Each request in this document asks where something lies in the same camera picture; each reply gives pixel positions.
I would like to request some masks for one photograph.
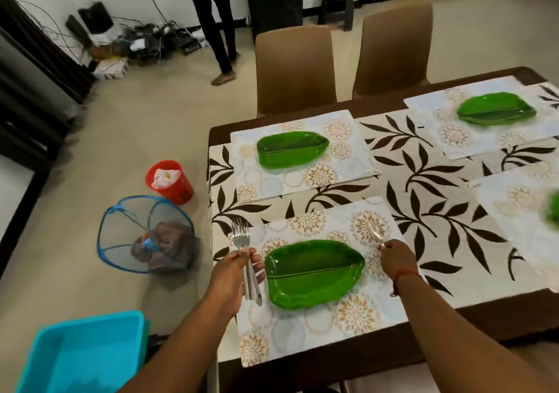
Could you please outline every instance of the foot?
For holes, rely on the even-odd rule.
[[[237,62],[239,61],[239,57],[241,57],[241,55],[239,53],[237,53],[237,55],[235,56],[235,58],[233,60],[231,60],[231,66],[235,67],[237,66]]]
[[[211,84],[214,86],[223,85],[229,81],[237,79],[237,75],[235,72],[227,72],[227,73],[220,73],[220,75],[215,78]]]

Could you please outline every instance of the forearm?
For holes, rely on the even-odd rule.
[[[477,330],[418,276],[401,276],[398,289],[442,393],[557,392],[546,375]]]
[[[204,297],[120,393],[197,392],[229,320]]]

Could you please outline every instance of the hand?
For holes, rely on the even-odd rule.
[[[255,248],[250,248],[250,261],[254,263],[254,271],[264,269],[262,256],[256,254]],[[210,285],[206,291],[206,299],[218,306],[230,319],[239,312],[243,298],[243,268],[248,263],[245,253],[232,251],[228,253],[213,267]],[[266,273],[262,272],[256,277],[258,284],[264,281]]]
[[[382,269],[391,280],[394,281],[399,269],[418,270],[414,253],[403,241],[389,240],[385,242],[385,247],[379,246],[378,249],[381,252]]]

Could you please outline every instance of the leg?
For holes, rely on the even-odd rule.
[[[233,13],[231,12],[230,0],[214,0],[221,21],[223,22],[223,32],[225,33],[225,41],[227,42],[227,52],[229,60],[233,61],[237,58],[237,50],[235,47],[235,24],[233,22]]]
[[[213,54],[219,63],[221,73],[226,74],[233,71],[229,58],[227,57],[227,52],[225,51],[225,46],[223,45],[223,40],[221,39],[221,34],[217,29],[217,25],[213,16],[211,14],[211,0],[192,0],[194,2],[194,7],[196,8],[196,14],[200,21],[200,25],[204,30],[204,35],[208,43],[210,43]]]
[[[346,0],[346,21],[344,22],[344,31],[353,29],[353,0]]]
[[[326,23],[326,12],[328,10],[328,1],[322,0],[322,9],[320,10],[320,15],[318,16],[318,25],[324,25]]]

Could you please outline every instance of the person's left hand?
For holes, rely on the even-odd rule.
[[[255,248],[250,248],[250,261],[254,263],[254,271],[264,269],[262,256],[256,254]],[[206,297],[218,305],[228,318],[239,312],[244,294],[243,268],[248,263],[248,256],[237,251],[228,253],[213,267],[210,285]],[[256,279],[260,284],[264,281],[266,273],[262,272]]]

